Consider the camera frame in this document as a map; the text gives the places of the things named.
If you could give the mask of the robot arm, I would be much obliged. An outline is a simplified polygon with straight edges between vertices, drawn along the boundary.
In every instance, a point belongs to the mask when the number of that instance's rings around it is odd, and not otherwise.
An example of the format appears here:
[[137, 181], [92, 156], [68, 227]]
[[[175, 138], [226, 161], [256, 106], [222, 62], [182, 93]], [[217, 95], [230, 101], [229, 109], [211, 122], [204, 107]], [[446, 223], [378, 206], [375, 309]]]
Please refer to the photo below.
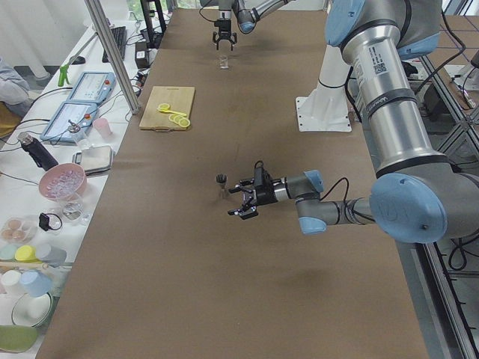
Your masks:
[[[248, 9], [244, 1], [200, 1], [201, 8], [198, 13], [208, 22], [212, 22], [216, 27], [213, 32], [212, 42], [216, 45], [216, 50], [219, 51], [219, 45], [223, 40], [230, 43], [231, 50], [237, 44], [237, 33], [231, 30], [231, 19], [234, 15], [237, 19], [237, 25], [242, 34], [251, 33], [256, 24], [265, 16], [271, 14], [277, 9], [288, 4], [288, 0], [269, 0], [264, 1], [257, 7]], [[217, 6], [219, 10], [218, 18], [211, 20], [206, 18], [201, 12], [204, 8], [210, 6]]]
[[328, 202], [318, 171], [273, 179], [261, 162], [235, 187], [243, 202], [234, 214], [292, 199], [301, 230], [377, 224], [399, 242], [431, 243], [478, 234], [478, 178], [457, 173], [434, 150], [409, 86], [403, 61], [431, 53], [439, 42], [439, 1], [334, 1], [326, 19], [330, 46], [356, 75], [380, 166], [370, 196]]

